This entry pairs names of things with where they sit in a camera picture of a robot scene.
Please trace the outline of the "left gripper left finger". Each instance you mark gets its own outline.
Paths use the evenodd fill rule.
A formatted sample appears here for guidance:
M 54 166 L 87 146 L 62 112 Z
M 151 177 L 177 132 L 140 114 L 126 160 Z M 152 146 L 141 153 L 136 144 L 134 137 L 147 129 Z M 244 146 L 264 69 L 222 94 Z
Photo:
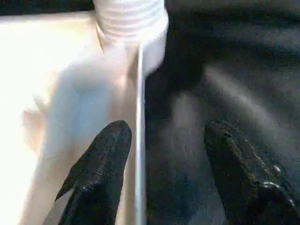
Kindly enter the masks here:
M 102 129 L 71 167 L 44 224 L 115 224 L 131 141 L 124 120 Z

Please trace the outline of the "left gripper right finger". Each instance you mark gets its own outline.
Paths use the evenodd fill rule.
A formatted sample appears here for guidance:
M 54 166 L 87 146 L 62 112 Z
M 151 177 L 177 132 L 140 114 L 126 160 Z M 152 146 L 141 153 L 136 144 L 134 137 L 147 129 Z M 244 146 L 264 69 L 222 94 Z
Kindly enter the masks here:
M 204 144 L 227 225 L 300 223 L 300 194 L 275 158 L 219 120 L 206 125 Z

